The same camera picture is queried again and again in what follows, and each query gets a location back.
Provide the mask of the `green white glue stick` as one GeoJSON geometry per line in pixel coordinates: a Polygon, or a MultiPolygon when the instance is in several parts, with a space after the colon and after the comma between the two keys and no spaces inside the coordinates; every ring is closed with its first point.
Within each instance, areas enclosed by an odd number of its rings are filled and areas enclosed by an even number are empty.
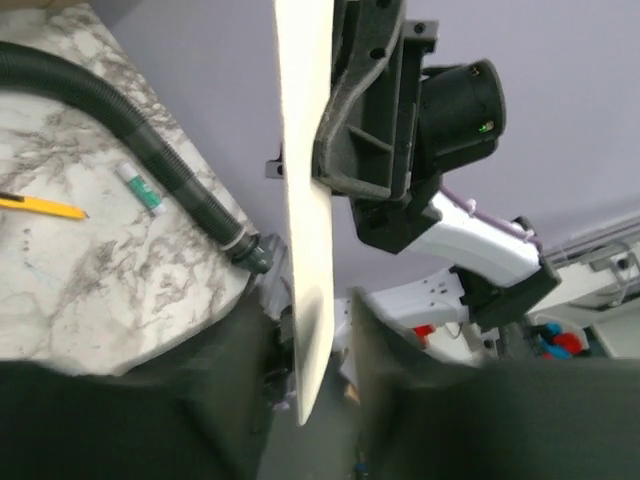
{"type": "Polygon", "coordinates": [[[119,165],[117,172],[134,196],[154,216],[161,215],[166,211],[161,198],[130,164],[123,163],[119,165]]]}

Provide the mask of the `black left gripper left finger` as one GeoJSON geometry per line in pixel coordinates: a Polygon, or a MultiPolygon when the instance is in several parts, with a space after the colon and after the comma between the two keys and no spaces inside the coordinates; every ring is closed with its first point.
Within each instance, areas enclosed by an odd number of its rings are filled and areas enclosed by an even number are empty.
{"type": "Polygon", "coordinates": [[[253,479],[275,328],[255,295],[120,376],[1,364],[5,479],[253,479]]]}

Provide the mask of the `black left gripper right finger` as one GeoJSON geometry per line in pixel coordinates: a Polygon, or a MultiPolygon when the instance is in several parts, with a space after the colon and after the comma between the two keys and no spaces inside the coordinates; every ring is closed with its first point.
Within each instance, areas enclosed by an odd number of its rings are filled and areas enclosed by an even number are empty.
{"type": "Polygon", "coordinates": [[[639,364],[442,362],[352,293],[361,447],[372,479],[635,479],[639,364]]]}

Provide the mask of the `beige paper letter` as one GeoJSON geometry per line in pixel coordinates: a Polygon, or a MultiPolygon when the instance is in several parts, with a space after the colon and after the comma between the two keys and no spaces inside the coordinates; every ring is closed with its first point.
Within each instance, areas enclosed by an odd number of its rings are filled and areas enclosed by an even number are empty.
{"type": "Polygon", "coordinates": [[[333,4],[274,3],[292,268],[297,415],[313,410],[333,343],[331,191],[312,177],[314,138],[330,97],[333,4]]]}

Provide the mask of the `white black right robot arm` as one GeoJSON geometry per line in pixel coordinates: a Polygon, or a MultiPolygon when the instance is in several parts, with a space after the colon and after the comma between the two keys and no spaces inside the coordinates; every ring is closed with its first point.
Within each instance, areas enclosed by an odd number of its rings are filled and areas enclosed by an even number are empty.
{"type": "Polygon", "coordinates": [[[401,1],[338,1],[330,97],[311,172],[349,200],[358,239],[377,250],[448,260],[421,285],[377,294],[392,323],[427,348],[439,327],[492,331],[521,319],[560,282],[532,225],[482,212],[445,174],[492,155],[506,127],[487,59],[427,66],[438,25],[401,1]]]}

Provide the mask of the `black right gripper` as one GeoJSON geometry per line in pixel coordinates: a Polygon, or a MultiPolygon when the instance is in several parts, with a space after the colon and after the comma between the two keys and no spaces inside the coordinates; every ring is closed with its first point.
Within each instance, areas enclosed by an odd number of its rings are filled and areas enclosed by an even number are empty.
{"type": "Polygon", "coordinates": [[[403,1],[357,5],[344,27],[350,54],[314,139],[312,175],[351,198],[399,200],[411,180],[422,59],[435,50],[439,22],[405,21],[403,1]]]}

